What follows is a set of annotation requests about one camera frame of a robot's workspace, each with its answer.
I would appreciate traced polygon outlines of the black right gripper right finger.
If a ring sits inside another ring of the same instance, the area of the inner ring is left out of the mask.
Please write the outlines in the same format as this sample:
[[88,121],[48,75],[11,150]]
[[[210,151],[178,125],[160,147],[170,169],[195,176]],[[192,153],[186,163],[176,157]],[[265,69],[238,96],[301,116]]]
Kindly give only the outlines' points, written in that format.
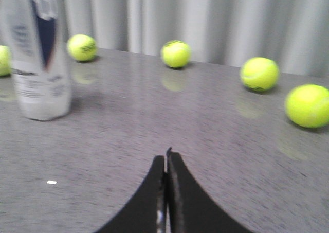
[[251,232],[218,206],[172,148],[167,150],[166,193],[171,232]]

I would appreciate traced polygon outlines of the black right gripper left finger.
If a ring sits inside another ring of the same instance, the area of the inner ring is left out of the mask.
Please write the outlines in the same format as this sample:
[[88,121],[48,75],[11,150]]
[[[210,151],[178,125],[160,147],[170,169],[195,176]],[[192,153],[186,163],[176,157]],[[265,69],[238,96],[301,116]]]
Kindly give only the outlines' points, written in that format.
[[164,168],[165,158],[155,156],[133,196],[97,232],[165,232]]

